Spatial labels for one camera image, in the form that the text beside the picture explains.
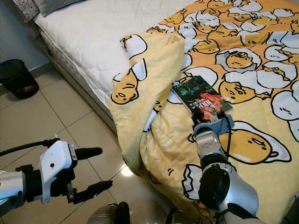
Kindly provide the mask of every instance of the white quilted mattress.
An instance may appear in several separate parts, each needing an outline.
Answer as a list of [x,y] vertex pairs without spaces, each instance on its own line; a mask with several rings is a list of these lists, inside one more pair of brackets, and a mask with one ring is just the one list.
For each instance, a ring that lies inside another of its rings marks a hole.
[[130,65],[120,38],[142,32],[193,0],[87,0],[35,22],[108,107],[112,78]]

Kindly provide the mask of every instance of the black wastebasket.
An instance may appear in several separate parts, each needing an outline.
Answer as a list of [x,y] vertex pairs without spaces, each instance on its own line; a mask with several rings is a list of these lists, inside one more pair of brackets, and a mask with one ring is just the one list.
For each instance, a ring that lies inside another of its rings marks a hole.
[[16,97],[25,99],[33,96],[39,86],[23,61],[14,59],[0,64],[0,82]]

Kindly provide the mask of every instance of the book cover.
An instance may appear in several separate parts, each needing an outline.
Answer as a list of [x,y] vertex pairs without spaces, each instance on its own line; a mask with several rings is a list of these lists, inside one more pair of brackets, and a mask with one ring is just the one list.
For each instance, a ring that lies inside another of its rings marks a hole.
[[174,93],[181,98],[192,114],[195,108],[204,113],[203,120],[214,122],[221,109],[227,113],[232,105],[216,92],[201,76],[195,76],[186,82],[175,85]]

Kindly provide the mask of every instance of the bed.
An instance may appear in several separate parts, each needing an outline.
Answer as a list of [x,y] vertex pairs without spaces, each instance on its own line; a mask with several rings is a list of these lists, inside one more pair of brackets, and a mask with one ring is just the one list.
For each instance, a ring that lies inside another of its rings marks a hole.
[[279,223],[299,189],[299,7],[273,2],[88,0],[34,23],[55,67],[117,132],[130,169],[209,223],[192,120],[171,92],[202,76],[234,106],[229,161],[256,188],[257,215]]

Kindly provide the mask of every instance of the pillow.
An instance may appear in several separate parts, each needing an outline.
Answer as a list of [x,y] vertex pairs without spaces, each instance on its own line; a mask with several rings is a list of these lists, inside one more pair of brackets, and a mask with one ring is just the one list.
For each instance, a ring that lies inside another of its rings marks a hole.
[[34,2],[37,4],[39,8],[39,11],[41,11],[43,17],[46,17],[51,12],[59,8],[65,7],[78,1],[82,0],[34,0]]
[[23,16],[24,22],[28,22],[37,14],[39,14],[38,7],[33,0],[13,0],[13,2],[18,7],[21,15]]

